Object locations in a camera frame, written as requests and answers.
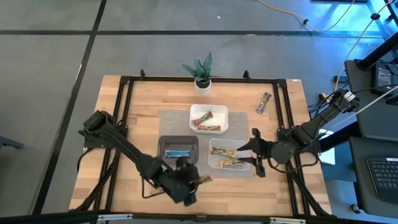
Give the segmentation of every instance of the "yellow cable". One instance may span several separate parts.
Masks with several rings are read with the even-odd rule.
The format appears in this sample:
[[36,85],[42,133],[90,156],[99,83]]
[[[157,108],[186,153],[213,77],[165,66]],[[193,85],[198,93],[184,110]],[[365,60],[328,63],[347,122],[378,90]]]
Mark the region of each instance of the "yellow cable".
[[[389,2],[387,2],[383,7],[381,7],[381,9],[379,10],[379,12],[377,12],[377,14],[379,14],[386,6],[388,6],[391,2],[393,2],[395,0],[390,0]],[[354,47],[358,44],[359,40],[361,40],[363,34],[365,33],[365,31],[369,28],[369,26],[372,24],[373,19],[371,20],[371,22],[365,27],[365,30],[363,30],[362,34],[359,36],[358,40],[355,42],[355,44],[353,45],[353,47],[351,48],[351,50],[349,50],[347,57],[344,59],[344,61],[347,61],[348,56],[350,55],[350,53],[354,50]],[[338,80],[340,79],[341,74],[343,73],[343,69],[344,69],[344,63],[342,64],[341,68],[340,68],[340,72],[337,76],[337,80],[336,80],[336,85],[335,85],[335,91],[337,90],[337,85],[338,85]]]
[[[263,2],[263,1],[261,1],[261,0],[258,0],[258,1],[259,1],[261,4],[263,4],[263,5],[267,6],[267,7],[269,7],[270,9],[273,9],[273,10],[276,10],[276,11],[279,11],[279,12],[283,12],[283,13],[286,13],[286,14],[290,14],[290,15],[293,15],[293,16],[297,16],[297,17],[301,18],[303,21],[305,20],[304,17],[298,15],[297,13],[290,12],[290,11],[286,11],[286,10],[283,10],[283,9],[279,9],[279,8],[270,6],[270,5],[268,5],[267,3],[265,3],[265,2]],[[348,6],[347,10],[343,13],[343,15],[342,15],[331,27],[329,27],[329,28],[326,29],[326,30],[321,30],[321,31],[316,30],[316,28],[314,28],[313,26],[311,26],[310,22],[307,22],[306,25],[308,25],[312,30],[314,30],[314,31],[317,32],[317,33],[327,32],[327,31],[331,30],[334,26],[336,26],[337,23],[340,22],[340,20],[346,15],[346,13],[347,13],[348,10],[350,9],[350,7],[354,4],[354,2],[355,2],[355,0],[353,0],[353,1],[351,2],[351,4]]]

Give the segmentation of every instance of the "keyboard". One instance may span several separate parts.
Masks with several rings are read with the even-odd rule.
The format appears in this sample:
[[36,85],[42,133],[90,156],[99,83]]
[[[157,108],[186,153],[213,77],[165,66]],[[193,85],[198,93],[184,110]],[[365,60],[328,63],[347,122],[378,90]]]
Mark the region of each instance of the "keyboard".
[[377,197],[398,205],[398,158],[367,158]]

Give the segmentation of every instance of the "clear plastic container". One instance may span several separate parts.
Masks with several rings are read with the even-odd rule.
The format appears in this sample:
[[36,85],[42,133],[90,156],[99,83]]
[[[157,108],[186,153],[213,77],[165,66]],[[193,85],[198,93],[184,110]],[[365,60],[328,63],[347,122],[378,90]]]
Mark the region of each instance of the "clear plastic container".
[[[244,146],[247,142],[246,141],[238,141],[238,140],[227,140],[227,139],[217,139],[213,138],[209,142],[209,156],[208,156],[208,163],[211,168],[214,169],[226,169],[226,170],[236,170],[236,171],[247,171],[250,169],[251,164],[245,162],[244,164],[237,164],[227,168],[221,168],[220,160],[225,159],[232,159],[228,156],[216,155],[210,153],[210,146],[220,147],[222,149],[230,149],[230,150],[237,150],[239,147]],[[245,151],[238,151],[236,152],[237,158],[244,158],[244,157],[251,157],[252,152],[251,150]]]
[[[200,125],[205,125],[205,126],[220,125],[221,131],[198,130],[198,127],[192,123],[194,119],[201,118],[209,111],[211,111],[213,117],[202,122]],[[192,105],[189,116],[189,127],[192,129],[194,133],[223,134],[228,129],[228,108],[223,105]]]

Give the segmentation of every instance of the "white pot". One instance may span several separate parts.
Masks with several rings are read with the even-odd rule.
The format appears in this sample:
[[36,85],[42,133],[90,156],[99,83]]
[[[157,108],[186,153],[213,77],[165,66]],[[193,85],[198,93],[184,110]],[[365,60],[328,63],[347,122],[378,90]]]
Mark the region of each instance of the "white pot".
[[199,95],[206,96],[207,94],[210,93],[210,89],[211,89],[211,80],[210,80],[209,86],[206,87],[206,88],[199,88],[199,87],[197,86],[197,83],[196,83],[195,81],[193,81],[193,83],[194,83],[194,85],[195,85],[195,92],[198,93]]

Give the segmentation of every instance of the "blue object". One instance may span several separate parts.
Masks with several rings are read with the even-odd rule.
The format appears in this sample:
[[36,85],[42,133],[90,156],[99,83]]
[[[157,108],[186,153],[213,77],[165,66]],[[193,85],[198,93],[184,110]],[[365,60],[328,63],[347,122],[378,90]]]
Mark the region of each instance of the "blue object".
[[188,157],[191,158],[191,152],[190,151],[172,151],[172,150],[166,150],[165,151],[165,156],[166,158],[179,158],[179,157]]

